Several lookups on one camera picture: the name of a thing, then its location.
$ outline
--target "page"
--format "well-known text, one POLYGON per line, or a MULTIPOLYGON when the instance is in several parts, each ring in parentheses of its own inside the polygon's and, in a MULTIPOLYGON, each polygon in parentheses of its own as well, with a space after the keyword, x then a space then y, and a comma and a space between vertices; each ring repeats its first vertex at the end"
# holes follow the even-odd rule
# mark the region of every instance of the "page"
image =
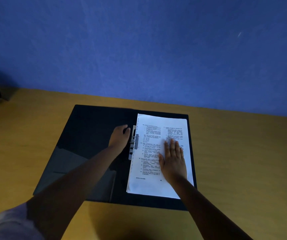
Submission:
POLYGON ((162 175, 158 155, 165 156, 165 140, 177 140, 184 150, 188 181, 193 185, 187 120, 138 114, 136 134, 138 147, 133 150, 127 192, 179 199, 162 175))

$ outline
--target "person's left hand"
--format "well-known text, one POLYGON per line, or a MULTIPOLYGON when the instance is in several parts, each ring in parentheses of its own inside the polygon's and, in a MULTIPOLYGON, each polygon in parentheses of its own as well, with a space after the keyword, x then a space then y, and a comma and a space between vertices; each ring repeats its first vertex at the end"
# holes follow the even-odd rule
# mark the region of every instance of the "person's left hand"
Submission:
POLYGON ((109 147, 114 148, 115 150, 117 150, 118 153, 122 152, 122 150, 125 148, 129 140, 130 128, 127 128, 127 127, 128 127, 127 124, 117 126, 113 130, 113 133, 110 137, 109 147))

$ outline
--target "wooden table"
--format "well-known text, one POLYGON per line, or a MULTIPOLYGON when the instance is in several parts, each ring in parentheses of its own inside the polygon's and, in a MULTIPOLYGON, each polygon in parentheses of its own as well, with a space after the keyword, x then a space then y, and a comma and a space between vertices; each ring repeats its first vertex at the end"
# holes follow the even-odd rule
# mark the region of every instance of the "wooden table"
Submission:
MULTIPOLYGON (((75 104, 189 115, 199 190, 254 239, 287 239, 287 118, 19 89, 0 104, 0 211, 27 201, 75 104)), ((188 212, 84 202, 63 239, 202 239, 188 212)))

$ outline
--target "blue wall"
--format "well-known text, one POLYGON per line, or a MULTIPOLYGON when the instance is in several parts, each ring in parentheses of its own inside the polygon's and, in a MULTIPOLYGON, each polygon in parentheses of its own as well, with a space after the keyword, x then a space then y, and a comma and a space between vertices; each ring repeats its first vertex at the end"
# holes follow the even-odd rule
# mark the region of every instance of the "blue wall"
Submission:
POLYGON ((8 85, 287 116, 287 0, 0 0, 8 85))

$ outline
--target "black folder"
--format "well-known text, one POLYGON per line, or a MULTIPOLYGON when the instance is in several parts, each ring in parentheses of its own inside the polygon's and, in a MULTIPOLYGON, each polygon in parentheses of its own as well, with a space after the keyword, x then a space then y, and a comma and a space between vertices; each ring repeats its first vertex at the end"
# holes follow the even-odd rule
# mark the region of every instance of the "black folder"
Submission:
MULTIPOLYGON (((40 192, 65 173, 105 149, 116 126, 127 124, 132 130, 133 125, 136 125, 138 114, 187 120, 193 182, 194 186, 197 187, 188 115, 128 108, 75 105, 33 194, 40 192)), ((92 190, 87 200, 186 210, 179 199, 126 192, 131 163, 129 151, 130 139, 122 153, 112 162, 109 169, 92 190)))

